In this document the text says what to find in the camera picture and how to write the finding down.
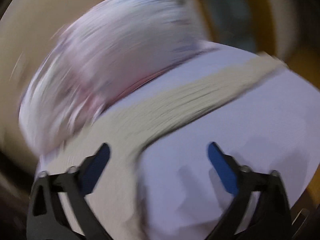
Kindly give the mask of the beige cable-knit sweater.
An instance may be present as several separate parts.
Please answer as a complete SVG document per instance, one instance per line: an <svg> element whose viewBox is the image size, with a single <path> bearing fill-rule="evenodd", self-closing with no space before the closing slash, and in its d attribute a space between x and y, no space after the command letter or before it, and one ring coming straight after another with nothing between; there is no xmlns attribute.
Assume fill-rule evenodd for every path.
<svg viewBox="0 0 320 240"><path fill-rule="evenodd" d="M100 143L111 147L111 160L89 197L103 228L115 239L144 239L137 201L138 158L161 137L239 97L284 63L260 54L129 107L113 108L69 140L48 164L50 172L78 165Z"/></svg>

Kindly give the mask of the lavender bed sheet mattress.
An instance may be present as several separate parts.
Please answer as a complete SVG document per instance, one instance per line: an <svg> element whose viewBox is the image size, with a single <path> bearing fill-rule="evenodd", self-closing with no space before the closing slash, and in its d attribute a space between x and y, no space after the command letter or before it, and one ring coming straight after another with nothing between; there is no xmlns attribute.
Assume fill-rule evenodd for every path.
<svg viewBox="0 0 320 240"><path fill-rule="evenodd" d="M140 87L107 111L254 57L219 45ZM284 65L236 99L145 148L137 165L144 239L202 239L217 224L232 195L208 159L211 142L257 172L279 171L293 205L319 165L319 90ZM39 170L64 172L48 168L58 152L42 157Z"/></svg>

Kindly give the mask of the right floral pink pillow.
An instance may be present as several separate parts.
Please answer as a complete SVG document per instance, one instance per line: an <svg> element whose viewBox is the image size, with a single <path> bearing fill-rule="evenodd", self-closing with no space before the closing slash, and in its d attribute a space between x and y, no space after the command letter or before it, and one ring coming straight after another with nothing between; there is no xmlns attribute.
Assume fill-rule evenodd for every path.
<svg viewBox="0 0 320 240"><path fill-rule="evenodd" d="M47 154L120 98L213 48L185 0L104 0L60 33L32 78L22 134Z"/></svg>

